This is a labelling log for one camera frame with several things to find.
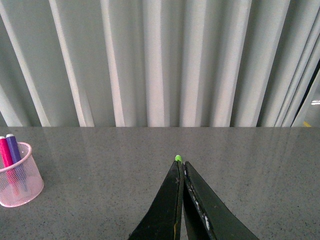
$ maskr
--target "light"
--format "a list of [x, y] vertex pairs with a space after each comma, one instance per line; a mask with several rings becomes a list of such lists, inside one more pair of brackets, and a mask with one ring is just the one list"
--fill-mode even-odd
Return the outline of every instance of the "light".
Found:
[[320, 105], [320, 100], [313, 100], [311, 105]]

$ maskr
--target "pen holder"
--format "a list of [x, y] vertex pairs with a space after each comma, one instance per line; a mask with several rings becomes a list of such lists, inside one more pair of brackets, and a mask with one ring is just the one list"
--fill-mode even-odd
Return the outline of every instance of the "pen holder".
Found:
[[5, 167], [0, 156], [0, 204], [12, 208], [30, 202], [44, 188], [44, 181], [32, 157], [32, 148], [18, 142], [21, 160]]

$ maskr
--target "white curtain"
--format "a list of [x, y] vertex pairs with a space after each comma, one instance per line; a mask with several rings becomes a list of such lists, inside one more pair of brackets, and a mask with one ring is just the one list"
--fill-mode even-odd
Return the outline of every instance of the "white curtain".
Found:
[[0, 126], [290, 127], [320, 59], [319, 7], [0, 0]]

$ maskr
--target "green marker tip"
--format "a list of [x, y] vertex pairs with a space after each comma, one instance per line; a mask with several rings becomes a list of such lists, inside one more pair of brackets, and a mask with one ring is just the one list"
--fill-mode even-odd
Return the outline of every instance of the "green marker tip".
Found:
[[182, 157], [180, 155], [175, 156], [174, 158], [177, 162], [181, 162], [182, 163]]

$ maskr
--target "speckled gray surface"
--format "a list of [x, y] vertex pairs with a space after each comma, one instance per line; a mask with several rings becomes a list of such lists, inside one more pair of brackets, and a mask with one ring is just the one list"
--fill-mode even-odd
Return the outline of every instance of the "speckled gray surface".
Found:
[[1, 239], [127, 239], [176, 154], [260, 239], [320, 239], [320, 128], [0, 127], [7, 133], [31, 144], [45, 186], [23, 206], [0, 206]]

